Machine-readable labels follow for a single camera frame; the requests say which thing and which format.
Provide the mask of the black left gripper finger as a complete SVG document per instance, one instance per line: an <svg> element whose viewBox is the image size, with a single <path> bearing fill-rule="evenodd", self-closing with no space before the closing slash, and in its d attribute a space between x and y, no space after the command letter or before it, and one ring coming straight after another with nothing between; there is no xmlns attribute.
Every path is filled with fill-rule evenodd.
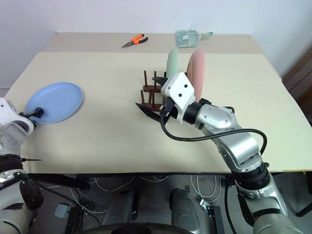
<svg viewBox="0 0 312 234"><path fill-rule="evenodd" d="M26 118L36 117L41 118L44 115L44 110L41 107L37 107L29 113L25 114Z"/></svg>

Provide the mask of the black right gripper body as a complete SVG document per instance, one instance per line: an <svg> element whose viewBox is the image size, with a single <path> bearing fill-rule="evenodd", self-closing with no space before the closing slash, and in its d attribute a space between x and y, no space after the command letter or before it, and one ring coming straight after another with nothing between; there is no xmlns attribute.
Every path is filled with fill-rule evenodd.
<svg viewBox="0 0 312 234"><path fill-rule="evenodd" d="M165 125L170 117L173 119L177 119L178 110L175 107L175 102L167 97L160 109L160 124Z"/></svg>

